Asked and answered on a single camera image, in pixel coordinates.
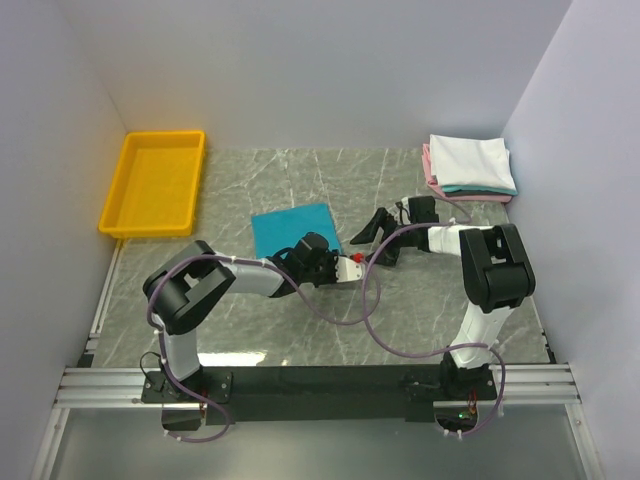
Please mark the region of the teal polo t shirt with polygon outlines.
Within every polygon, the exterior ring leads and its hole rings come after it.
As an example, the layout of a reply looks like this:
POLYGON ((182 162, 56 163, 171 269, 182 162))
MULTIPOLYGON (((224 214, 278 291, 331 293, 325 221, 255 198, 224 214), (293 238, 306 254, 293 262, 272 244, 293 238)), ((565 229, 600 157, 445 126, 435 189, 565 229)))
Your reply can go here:
POLYGON ((251 218, 257 258, 294 247, 307 233, 323 236, 331 250, 342 252, 330 208, 326 203, 301 205, 254 215, 251 218))

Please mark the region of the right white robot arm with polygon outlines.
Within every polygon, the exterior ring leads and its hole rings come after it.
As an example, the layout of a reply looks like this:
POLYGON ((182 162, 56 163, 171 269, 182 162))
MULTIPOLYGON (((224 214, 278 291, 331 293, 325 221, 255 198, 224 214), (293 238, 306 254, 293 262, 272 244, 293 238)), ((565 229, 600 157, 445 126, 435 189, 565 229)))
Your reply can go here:
POLYGON ((466 396, 488 379, 491 348, 513 311, 535 290, 534 272, 513 224, 470 226, 446 223, 433 196, 404 197, 394 209, 378 208, 350 240, 380 246, 370 264, 393 267, 404 248, 460 259, 468 303, 460 329, 439 369, 439 390, 448 398, 466 396))

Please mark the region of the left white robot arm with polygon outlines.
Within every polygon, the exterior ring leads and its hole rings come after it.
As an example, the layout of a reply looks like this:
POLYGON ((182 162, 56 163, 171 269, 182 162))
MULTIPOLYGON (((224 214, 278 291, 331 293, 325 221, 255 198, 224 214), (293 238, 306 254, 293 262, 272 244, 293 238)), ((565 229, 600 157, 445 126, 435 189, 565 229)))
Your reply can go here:
POLYGON ((292 247, 250 260, 226 257, 197 240, 172 257, 143 284, 147 323, 160 342, 164 379, 151 380, 156 391, 167 388, 184 401, 208 393, 198 358, 197 328, 226 294, 281 298, 302 284, 314 287, 359 281, 362 265, 329 248, 318 233, 309 232, 292 247))

